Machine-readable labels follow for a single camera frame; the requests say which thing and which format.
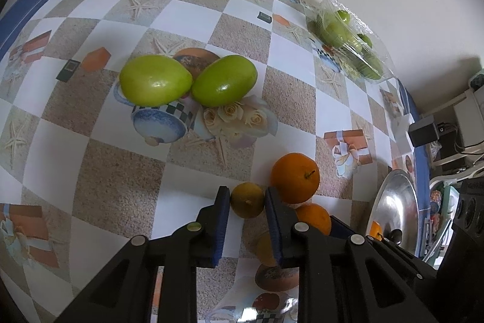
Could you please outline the dark purple plum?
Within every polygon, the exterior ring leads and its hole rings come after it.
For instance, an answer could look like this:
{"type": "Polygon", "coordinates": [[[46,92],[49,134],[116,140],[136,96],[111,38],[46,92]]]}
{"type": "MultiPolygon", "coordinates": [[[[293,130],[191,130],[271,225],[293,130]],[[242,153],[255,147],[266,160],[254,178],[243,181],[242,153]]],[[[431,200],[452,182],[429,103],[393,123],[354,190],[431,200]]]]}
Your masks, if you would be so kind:
{"type": "Polygon", "coordinates": [[[396,245],[400,245],[403,240],[403,232],[401,229],[392,229],[386,236],[388,240],[396,245]]]}

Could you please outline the large orange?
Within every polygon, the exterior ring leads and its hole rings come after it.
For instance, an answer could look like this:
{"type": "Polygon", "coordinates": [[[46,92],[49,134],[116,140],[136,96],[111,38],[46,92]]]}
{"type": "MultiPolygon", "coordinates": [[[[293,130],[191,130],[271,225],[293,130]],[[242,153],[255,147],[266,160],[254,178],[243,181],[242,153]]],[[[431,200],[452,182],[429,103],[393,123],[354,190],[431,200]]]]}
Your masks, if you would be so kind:
{"type": "Polygon", "coordinates": [[[284,203],[304,203],[318,191],[318,164],[302,153],[288,153],[273,165],[270,186],[279,193],[284,203]]]}
{"type": "Polygon", "coordinates": [[[318,229],[324,235],[332,230],[332,220],[327,210],[315,203],[299,206],[295,209],[299,221],[318,229]]]}

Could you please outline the brown kiwi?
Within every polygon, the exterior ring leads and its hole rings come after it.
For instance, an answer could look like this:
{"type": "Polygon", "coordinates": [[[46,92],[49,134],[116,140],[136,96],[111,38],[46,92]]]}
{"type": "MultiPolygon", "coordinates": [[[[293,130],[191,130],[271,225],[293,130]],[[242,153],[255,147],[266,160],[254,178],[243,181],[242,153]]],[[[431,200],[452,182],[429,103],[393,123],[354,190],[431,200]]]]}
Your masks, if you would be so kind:
{"type": "Polygon", "coordinates": [[[230,197],[232,210],[243,219],[253,219],[264,209],[265,192],[257,184],[242,183],[233,188],[230,197]]]}
{"type": "Polygon", "coordinates": [[[256,256],[260,263],[265,266],[277,266],[277,260],[274,258],[272,251],[272,240],[269,232],[260,236],[256,244],[256,256]]]}

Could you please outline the small orange tangerine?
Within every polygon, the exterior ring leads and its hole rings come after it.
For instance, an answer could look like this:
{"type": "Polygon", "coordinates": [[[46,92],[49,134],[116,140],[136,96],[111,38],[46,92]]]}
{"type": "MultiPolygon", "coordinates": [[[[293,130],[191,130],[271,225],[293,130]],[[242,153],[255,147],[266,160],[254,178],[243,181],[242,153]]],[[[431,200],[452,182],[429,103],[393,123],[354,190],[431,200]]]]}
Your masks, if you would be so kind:
{"type": "Polygon", "coordinates": [[[381,225],[377,221],[373,221],[371,223],[368,235],[376,240],[383,240],[383,230],[381,228],[381,225]]]}

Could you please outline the large silver metal bowl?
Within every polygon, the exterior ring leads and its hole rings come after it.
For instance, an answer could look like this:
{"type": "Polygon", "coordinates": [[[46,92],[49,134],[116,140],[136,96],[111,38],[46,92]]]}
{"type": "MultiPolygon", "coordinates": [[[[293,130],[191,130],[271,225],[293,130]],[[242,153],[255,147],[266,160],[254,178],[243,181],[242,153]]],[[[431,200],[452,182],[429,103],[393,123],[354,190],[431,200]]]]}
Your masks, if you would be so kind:
{"type": "Polygon", "coordinates": [[[409,175],[403,170],[392,170],[384,179],[368,219],[365,233],[371,223],[377,221],[384,233],[401,229],[401,248],[417,255],[419,219],[417,194],[409,175]]]}

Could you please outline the white shelf unit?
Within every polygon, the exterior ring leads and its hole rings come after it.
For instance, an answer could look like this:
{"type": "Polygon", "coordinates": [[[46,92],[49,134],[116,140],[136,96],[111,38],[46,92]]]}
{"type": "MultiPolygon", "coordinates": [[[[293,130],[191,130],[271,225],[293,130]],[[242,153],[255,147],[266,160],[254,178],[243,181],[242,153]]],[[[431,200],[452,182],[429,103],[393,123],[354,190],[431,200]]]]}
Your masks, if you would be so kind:
{"type": "Polygon", "coordinates": [[[463,93],[427,111],[439,132],[440,148],[431,153],[431,175],[453,175],[483,166],[483,71],[463,93]]]}

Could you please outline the black power adapter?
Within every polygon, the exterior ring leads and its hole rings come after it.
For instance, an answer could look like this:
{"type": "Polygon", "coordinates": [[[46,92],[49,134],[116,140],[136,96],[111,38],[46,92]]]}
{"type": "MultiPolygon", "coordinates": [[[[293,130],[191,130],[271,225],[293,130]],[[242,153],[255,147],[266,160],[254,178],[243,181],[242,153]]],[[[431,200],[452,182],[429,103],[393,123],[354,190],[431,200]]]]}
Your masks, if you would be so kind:
{"type": "Polygon", "coordinates": [[[439,139],[433,115],[423,117],[409,126],[409,138],[414,147],[425,146],[439,139]]]}

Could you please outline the patterned checkered tablecloth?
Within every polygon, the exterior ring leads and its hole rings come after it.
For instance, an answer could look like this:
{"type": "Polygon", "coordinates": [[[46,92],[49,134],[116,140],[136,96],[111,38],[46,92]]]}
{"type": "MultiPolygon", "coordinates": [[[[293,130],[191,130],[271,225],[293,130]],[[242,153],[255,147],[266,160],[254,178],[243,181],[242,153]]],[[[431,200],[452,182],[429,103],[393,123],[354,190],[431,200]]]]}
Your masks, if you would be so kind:
{"type": "Polygon", "coordinates": [[[318,163],[314,196],[353,226],[403,155],[382,96],[309,32],[301,0],[19,0],[1,20],[1,277],[29,322],[52,322],[128,239],[171,234],[220,186],[265,188],[287,153],[318,163]],[[258,79],[206,110],[129,104],[121,68],[144,54],[192,73],[237,54],[258,79]]]}

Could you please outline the smaller green mango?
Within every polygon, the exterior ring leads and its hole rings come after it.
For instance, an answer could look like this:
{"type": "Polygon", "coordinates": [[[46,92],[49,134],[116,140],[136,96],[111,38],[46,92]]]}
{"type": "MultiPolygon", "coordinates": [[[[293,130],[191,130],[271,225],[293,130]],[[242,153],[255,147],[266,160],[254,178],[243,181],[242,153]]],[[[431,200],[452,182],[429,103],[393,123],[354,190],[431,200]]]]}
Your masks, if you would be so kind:
{"type": "Polygon", "coordinates": [[[193,76],[171,57],[144,55],[124,65],[119,82],[129,102],[141,107],[157,107],[187,94],[193,76]]]}

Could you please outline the clear plastic fruit container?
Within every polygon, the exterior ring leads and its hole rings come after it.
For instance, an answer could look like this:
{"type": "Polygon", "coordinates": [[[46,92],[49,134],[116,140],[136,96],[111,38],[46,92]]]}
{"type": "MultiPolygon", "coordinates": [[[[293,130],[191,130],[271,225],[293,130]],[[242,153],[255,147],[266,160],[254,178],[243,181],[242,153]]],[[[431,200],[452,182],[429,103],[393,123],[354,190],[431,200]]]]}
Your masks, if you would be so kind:
{"type": "Polygon", "coordinates": [[[394,65],[385,44],[354,12],[338,0],[308,6],[310,29],[324,52],[353,80],[377,84],[394,77],[394,65]]]}

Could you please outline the large green mango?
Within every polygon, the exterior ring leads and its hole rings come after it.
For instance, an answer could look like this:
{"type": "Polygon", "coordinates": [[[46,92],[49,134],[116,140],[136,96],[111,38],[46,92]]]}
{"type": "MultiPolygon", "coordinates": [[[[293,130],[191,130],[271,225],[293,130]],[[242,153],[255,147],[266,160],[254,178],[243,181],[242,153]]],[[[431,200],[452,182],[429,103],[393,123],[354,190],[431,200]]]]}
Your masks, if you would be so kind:
{"type": "Polygon", "coordinates": [[[196,78],[191,96],[205,107],[220,107],[241,100],[255,86],[258,71],[240,55],[222,57],[196,78]]]}

